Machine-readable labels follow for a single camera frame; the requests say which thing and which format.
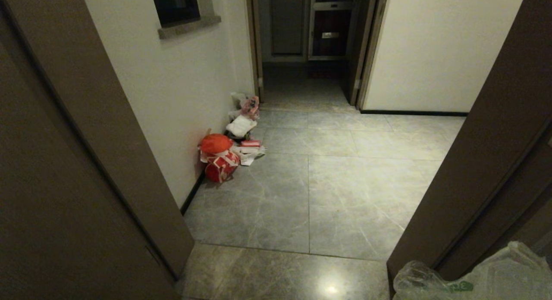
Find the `window sill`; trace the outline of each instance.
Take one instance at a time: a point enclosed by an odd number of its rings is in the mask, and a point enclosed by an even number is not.
[[[220,16],[207,16],[207,17],[201,17],[197,21],[193,21],[190,23],[184,23],[180,25],[175,25],[172,27],[164,27],[158,29],[159,38],[160,39],[171,39],[175,38],[179,35],[190,33],[191,31],[197,31],[199,29],[202,29],[203,27],[209,27],[212,25],[215,25],[217,23],[220,23],[222,20]]]

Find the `floor tile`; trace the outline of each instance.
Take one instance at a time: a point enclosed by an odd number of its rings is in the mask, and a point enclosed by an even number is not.
[[[196,243],[177,282],[177,292],[185,299],[212,299],[243,250]]]
[[[244,249],[214,299],[388,300],[385,263]]]
[[[403,231],[371,204],[310,206],[311,253],[385,261]]]
[[[392,131],[384,115],[309,113],[309,129]]]
[[[288,112],[328,112],[328,113],[355,113],[359,111],[346,100],[318,101],[319,98],[312,98],[309,101],[288,101],[277,100],[267,101],[260,105],[261,113],[264,111],[288,111]]]
[[[272,153],[357,156],[349,131],[269,128],[264,144]]]
[[[465,117],[385,115],[395,132],[457,134]]]
[[[440,134],[352,131],[359,156],[443,160],[450,144]]]
[[[305,112],[272,112],[263,111],[258,121],[260,127],[306,129],[307,113]]]
[[[426,188],[412,160],[309,156],[311,253],[386,259]]]
[[[267,132],[267,129],[266,128],[259,128],[259,127],[255,127],[254,129],[251,130],[250,134],[251,134],[251,139],[256,139],[258,141],[262,141],[264,140],[264,134]]]
[[[450,143],[450,145],[452,145],[452,143],[454,142],[454,140],[456,139],[457,137],[457,133],[441,133],[441,135],[443,135],[443,137],[445,137],[445,139]]]
[[[308,252],[305,155],[267,154],[223,184],[204,182],[185,214],[196,241]]]
[[[422,173],[422,176],[430,183],[433,181],[435,174],[439,170],[439,167],[443,161],[433,161],[433,160],[416,160],[414,161],[418,170]]]

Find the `pink package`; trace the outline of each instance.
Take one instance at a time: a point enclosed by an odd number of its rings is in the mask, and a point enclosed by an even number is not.
[[[254,96],[247,98],[240,103],[242,115],[249,117],[251,120],[259,119],[259,97]]]
[[[242,141],[241,146],[242,147],[260,147],[260,141],[254,141],[254,140]]]

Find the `black baseboard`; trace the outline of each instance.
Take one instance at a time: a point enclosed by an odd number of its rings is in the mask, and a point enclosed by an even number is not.
[[[195,182],[193,188],[188,194],[188,197],[184,201],[184,204],[182,204],[182,207],[180,208],[180,213],[182,214],[182,216],[185,214],[186,210],[188,210],[188,207],[190,207],[191,200],[194,199],[195,194],[199,190],[199,186],[203,182],[203,179],[205,179],[205,171],[201,172],[201,175],[199,175],[198,180]]]
[[[452,116],[452,117],[467,117],[467,112],[429,112],[429,111],[381,111],[381,110],[364,110],[361,113],[378,114],[378,115],[415,115],[415,116]]]

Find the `white wall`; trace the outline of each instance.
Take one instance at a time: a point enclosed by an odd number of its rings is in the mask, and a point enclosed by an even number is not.
[[[522,0],[388,0],[363,109],[469,112]]]
[[[228,24],[232,62],[236,73],[238,92],[254,94],[253,65],[251,43],[247,23],[246,0],[224,0],[226,16],[223,23]]]
[[[166,41],[157,34],[153,0],[85,1],[181,206],[201,173],[197,144],[207,129],[223,131],[232,106],[229,92],[252,90],[245,0],[213,0],[222,23]]]

